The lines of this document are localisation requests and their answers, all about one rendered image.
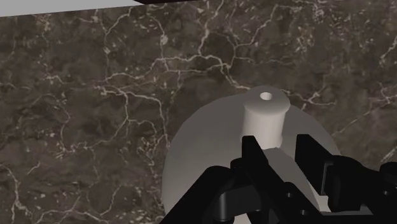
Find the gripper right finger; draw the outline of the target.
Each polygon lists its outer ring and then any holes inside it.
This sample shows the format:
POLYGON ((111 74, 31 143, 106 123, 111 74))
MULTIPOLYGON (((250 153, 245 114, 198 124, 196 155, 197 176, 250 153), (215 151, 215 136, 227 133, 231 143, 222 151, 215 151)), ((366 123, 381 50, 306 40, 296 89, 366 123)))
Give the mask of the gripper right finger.
POLYGON ((319 224, 397 224, 397 162, 379 170, 332 155, 308 134, 296 137, 295 162, 330 212, 319 224))

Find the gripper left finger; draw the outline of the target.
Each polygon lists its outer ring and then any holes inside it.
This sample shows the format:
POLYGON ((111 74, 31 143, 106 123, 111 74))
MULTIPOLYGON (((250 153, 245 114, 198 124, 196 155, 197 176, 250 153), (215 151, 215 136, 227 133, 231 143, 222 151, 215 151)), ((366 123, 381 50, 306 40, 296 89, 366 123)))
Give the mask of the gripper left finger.
POLYGON ((253 136, 242 138, 242 153, 230 167, 207 168, 160 224, 321 224, 323 216, 290 182, 271 168, 253 136))

